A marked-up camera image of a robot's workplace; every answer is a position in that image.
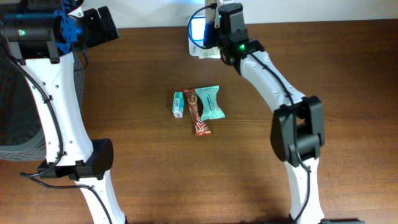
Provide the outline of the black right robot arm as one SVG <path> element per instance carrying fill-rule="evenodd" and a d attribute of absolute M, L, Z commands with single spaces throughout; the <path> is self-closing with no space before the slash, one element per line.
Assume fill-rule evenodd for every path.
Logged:
<path fill-rule="evenodd" d="M 292 223 L 321 223 L 318 193 L 320 149 L 325 143 L 323 106 L 293 87 L 256 39 L 250 39 L 243 5 L 205 3 L 205 48 L 218 47 L 223 62 L 251 83 L 273 113 L 271 146 L 289 179 Z"/>

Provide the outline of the small teal packet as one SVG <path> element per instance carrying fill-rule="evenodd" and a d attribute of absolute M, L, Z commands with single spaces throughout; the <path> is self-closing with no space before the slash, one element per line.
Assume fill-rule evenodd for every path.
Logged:
<path fill-rule="evenodd" d="M 174 93 L 172 113 L 176 118 L 182 118 L 184 111 L 184 96 L 181 91 Z"/>

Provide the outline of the brown chocolate bar wrapper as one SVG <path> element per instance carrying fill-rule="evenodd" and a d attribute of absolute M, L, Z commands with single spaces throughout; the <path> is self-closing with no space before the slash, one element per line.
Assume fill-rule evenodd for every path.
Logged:
<path fill-rule="evenodd" d="M 210 129 L 204 121 L 201 120 L 198 107 L 198 95 L 194 89 L 184 90 L 183 95 L 188 103 L 188 108 L 192 115 L 193 125 L 195 127 L 196 136 L 204 136 L 211 134 Z"/>

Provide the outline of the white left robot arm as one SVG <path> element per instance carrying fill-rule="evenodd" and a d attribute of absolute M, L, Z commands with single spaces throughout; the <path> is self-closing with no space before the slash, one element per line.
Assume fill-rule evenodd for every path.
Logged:
<path fill-rule="evenodd" d="M 74 74 L 78 51 L 116 40 L 106 6 L 83 10 L 81 1 L 20 1 L 2 21 L 7 57 L 34 97 L 46 158 L 25 177 L 39 185 L 68 177 L 80 189 L 95 223 L 126 223 L 111 181 L 109 139 L 90 139 L 83 125 Z"/>

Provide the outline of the white bamboo conditioner tube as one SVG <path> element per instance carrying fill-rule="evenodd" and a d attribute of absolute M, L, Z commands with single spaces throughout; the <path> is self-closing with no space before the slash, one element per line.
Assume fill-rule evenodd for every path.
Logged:
<path fill-rule="evenodd" d="M 206 58 L 220 59 L 221 55 L 219 48 L 213 47 L 211 49 L 201 49 L 199 54 L 199 59 L 206 59 Z"/>

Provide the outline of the teal wipes packet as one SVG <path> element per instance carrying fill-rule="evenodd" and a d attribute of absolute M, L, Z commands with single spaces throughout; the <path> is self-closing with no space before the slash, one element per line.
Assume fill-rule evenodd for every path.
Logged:
<path fill-rule="evenodd" d="M 208 119 L 223 119 L 225 114 L 217 103 L 217 93 L 219 91 L 219 86 L 208 86 L 203 88 L 196 88 L 195 92 L 199 96 L 203 104 L 203 112 L 201 115 L 201 120 Z"/>

